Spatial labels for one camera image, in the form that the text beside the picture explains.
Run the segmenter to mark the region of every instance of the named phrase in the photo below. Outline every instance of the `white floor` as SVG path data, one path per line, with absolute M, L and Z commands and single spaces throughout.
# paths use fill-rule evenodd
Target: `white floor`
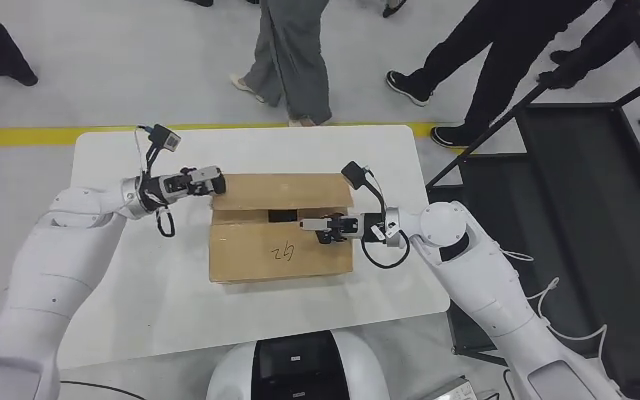
M 322 41 L 335 121 L 460 121 L 484 54 L 444 82 L 424 109 L 389 91 L 383 77 L 391 68 L 411 71 L 420 66 L 473 3 L 409 0 L 400 13 L 383 20 L 382 0 L 332 0 L 324 15 Z M 533 87 L 538 72 L 552 68 L 546 57 L 550 51 L 576 46 L 606 9 L 599 2 L 559 34 L 522 81 L 515 99 Z M 0 78 L 0 127 L 283 122 L 282 106 L 262 106 L 227 81 L 229 72 L 244 72 L 252 61 L 258 18 L 257 7 L 242 0 L 217 0 L 211 9 L 182 0 L 4 0 L 0 21 L 32 63 L 40 83 L 23 88 Z M 629 49 L 573 90 L 548 92 L 540 101 L 614 100 L 638 83 L 640 61 Z M 626 108 L 632 120 L 640 117 L 638 103 Z M 416 144 L 425 179 L 453 157 L 428 139 Z M 482 150 L 524 148 L 510 124 Z M 0 148 L 0 288 L 8 282 L 11 260 L 31 224 L 68 185 L 72 154 L 71 146 Z M 455 174 L 447 178 L 456 180 Z M 394 399 L 418 399 L 461 374 L 477 391 L 504 388 L 501 368 L 451 355 L 444 315 L 354 331 L 380 358 Z M 150 400 L 203 399 L 211 371 L 226 350 L 110 363 L 62 375 L 113 384 Z M 65 386 L 61 398 L 120 397 Z

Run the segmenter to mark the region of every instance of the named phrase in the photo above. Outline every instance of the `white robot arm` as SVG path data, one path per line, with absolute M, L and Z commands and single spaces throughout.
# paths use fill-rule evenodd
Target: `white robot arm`
M 324 243 L 361 238 L 365 254 L 365 242 L 406 246 L 405 257 L 415 249 L 452 300 L 494 342 L 513 373 L 520 399 L 623 398 L 604 370 L 568 349 L 547 329 L 531 309 L 518 273 L 499 244 L 462 204 L 434 203 L 416 215 L 388 208 L 366 181 L 369 172 L 353 162 L 342 171 L 354 189 L 366 186 L 378 197 L 381 213 L 302 220 L 301 228 L 316 231 Z M 452 260 L 441 261 L 438 249 L 458 243 L 465 234 L 467 248 Z
M 107 191 L 64 190 L 36 223 L 15 259 L 0 315 L 2 399 L 58 398 L 62 337 L 104 277 L 127 219 L 150 215 L 185 196 L 226 190 L 215 166 L 159 177 L 148 173 Z

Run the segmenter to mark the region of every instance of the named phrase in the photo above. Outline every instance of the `box flap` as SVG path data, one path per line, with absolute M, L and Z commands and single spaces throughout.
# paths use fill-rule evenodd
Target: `box flap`
M 227 193 L 215 198 L 214 211 L 353 206 L 341 174 L 225 174 L 225 178 Z

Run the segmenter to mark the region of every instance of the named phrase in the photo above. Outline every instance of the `person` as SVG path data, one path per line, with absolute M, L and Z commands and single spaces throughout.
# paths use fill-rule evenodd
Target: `person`
M 24 86 L 33 86 L 38 83 L 38 77 L 33 73 L 20 49 L 2 24 L 0 24 L 0 76 L 13 78 Z
M 406 2 L 407 0 L 387 0 L 387 5 L 382 12 L 382 17 L 389 18 L 393 14 L 397 13 Z
M 262 103 L 283 97 L 290 126 L 315 126 L 331 118 L 329 78 L 320 48 L 320 19 L 329 0 L 261 0 L 255 62 L 231 82 Z
M 410 75 L 389 71 L 387 84 L 424 107 L 440 82 L 491 45 L 464 124 L 431 131 L 431 138 L 441 146 L 466 148 L 509 105 L 518 83 L 556 33 L 594 2 L 478 0 L 431 51 L 422 68 Z
M 600 22 L 598 22 L 593 29 L 585 35 L 580 42 L 580 47 L 588 46 L 589 42 L 601 36 L 603 28 L 606 29 L 606 25 L 609 21 L 617 18 L 617 13 L 623 6 L 624 3 L 621 0 L 616 0 L 607 15 L 605 15 L 604 18 L 602 18 Z M 631 43 L 633 43 L 633 34 L 629 32 L 627 26 L 623 23 L 615 25 L 613 31 L 601 45 L 591 48 L 591 51 L 587 53 L 586 58 L 584 58 L 579 65 L 569 71 L 559 82 L 551 85 L 549 89 L 571 89 L 578 82 L 583 80 L 589 72 L 596 70 L 611 61 L 618 54 L 622 53 L 624 49 L 629 47 Z M 578 49 L 554 51 L 549 55 L 549 58 L 556 64 L 562 64 L 577 50 Z M 552 73 L 552 71 L 541 73 L 538 75 L 538 81 L 550 79 Z

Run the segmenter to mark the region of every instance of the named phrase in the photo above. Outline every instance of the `white sneaker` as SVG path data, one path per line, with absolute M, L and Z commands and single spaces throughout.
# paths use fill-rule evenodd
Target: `white sneaker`
M 258 96 L 257 94 L 255 94 L 255 92 L 251 90 L 251 88 L 247 86 L 244 81 L 241 80 L 242 77 L 236 74 L 231 74 L 229 75 L 229 79 L 231 79 L 231 83 L 233 83 L 233 86 L 235 86 L 236 89 L 242 90 L 243 92 L 252 93 L 256 97 L 256 100 L 258 100 L 260 103 L 264 103 L 264 99 L 262 98 L 262 96 Z

